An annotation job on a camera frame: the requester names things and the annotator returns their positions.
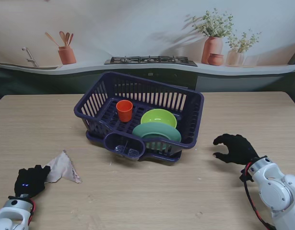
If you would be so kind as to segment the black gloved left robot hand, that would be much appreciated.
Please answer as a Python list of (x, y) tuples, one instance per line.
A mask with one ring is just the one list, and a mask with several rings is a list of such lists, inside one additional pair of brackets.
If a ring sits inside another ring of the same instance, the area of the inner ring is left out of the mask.
[(51, 167), (47, 165), (44, 168), (36, 165), (34, 168), (20, 169), (14, 185), (15, 196), (27, 195), (28, 198), (32, 198), (44, 191), (50, 171)]

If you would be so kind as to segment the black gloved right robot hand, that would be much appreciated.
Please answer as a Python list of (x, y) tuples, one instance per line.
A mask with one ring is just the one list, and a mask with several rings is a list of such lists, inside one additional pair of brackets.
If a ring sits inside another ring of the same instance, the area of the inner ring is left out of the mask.
[(215, 152), (213, 156), (225, 163), (247, 165), (253, 159), (259, 158), (250, 142), (239, 134), (222, 134), (213, 141), (213, 145), (219, 144), (227, 147), (228, 154)]

